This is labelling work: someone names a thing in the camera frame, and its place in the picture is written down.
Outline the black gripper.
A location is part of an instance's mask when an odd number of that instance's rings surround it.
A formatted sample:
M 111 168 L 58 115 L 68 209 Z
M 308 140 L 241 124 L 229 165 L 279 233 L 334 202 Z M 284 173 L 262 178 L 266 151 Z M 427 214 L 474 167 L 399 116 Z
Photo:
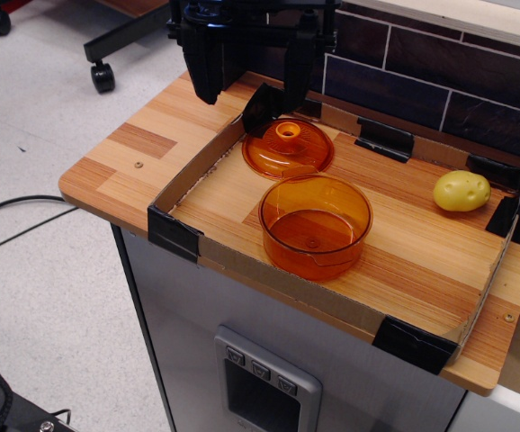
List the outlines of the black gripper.
M 339 1 L 172 1 L 169 37 L 183 47 L 196 95 L 214 105 L 245 72 L 243 45 L 287 47 L 282 111 L 309 91 L 316 46 L 336 45 Z

